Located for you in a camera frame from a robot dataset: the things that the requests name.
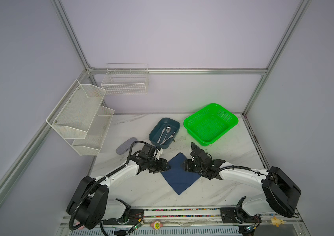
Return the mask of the dark blue paper napkin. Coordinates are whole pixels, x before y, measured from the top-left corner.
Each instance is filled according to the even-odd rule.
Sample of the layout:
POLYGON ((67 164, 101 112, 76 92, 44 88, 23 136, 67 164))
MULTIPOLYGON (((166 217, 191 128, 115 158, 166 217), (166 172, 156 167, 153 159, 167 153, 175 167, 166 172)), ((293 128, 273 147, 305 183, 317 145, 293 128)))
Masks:
POLYGON ((163 178, 178 195, 181 195, 200 178, 199 174, 184 170, 182 165, 185 160, 188 158, 180 152, 168 162, 171 169, 162 172, 163 178))

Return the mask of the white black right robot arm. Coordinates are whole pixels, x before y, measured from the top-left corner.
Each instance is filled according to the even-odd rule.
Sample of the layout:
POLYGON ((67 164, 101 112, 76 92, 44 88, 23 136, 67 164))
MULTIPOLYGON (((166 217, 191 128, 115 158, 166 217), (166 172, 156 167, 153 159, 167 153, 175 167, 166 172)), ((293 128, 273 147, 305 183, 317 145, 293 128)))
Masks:
POLYGON ((213 159, 195 143, 191 143, 190 155, 191 159, 182 165, 186 172, 197 173, 210 181, 245 184, 260 191, 254 197, 241 197, 231 213, 223 213, 224 217, 242 224, 249 219, 259 220, 260 214, 270 212, 287 218, 296 216, 302 191, 280 168, 253 169, 223 159, 213 159))

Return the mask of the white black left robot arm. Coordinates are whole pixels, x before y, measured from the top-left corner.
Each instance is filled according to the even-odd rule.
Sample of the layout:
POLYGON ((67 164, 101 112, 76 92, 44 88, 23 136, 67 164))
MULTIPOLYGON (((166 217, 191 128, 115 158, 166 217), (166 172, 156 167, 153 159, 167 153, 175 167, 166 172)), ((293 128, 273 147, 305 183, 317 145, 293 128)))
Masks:
POLYGON ((170 169, 170 164, 164 158, 135 157, 99 179, 84 177, 66 209, 66 213, 70 215, 69 230, 75 231, 80 227, 91 230, 97 226, 105 216, 111 188, 145 170, 156 174, 170 169))

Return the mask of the teal plastic utensil tray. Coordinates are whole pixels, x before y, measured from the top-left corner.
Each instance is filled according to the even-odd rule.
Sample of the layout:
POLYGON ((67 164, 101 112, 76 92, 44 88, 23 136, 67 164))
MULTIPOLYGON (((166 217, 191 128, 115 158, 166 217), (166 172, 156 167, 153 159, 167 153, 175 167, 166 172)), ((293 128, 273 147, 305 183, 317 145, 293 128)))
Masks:
POLYGON ((170 126, 172 129, 170 131, 170 133, 168 134, 167 138, 173 134, 174 132, 176 132, 176 134, 178 134, 179 132, 179 129, 180 129, 180 123, 178 121, 175 121, 173 119, 170 119, 170 118, 162 118, 157 124, 156 126, 153 128, 153 130, 150 132, 149 134, 149 140, 150 142, 155 145, 155 146, 158 146, 162 149, 167 149, 171 143, 169 145, 164 145, 162 146, 161 143, 163 141, 163 138, 166 134, 166 130, 164 131, 163 135, 162 135, 162 138, 161 138, 161 141, 159 144, 157 144, 157 141, 159 139, 159 136, 161 134, 161 131, 163 130, 163 128, 167 128, 168 126, 170 126))

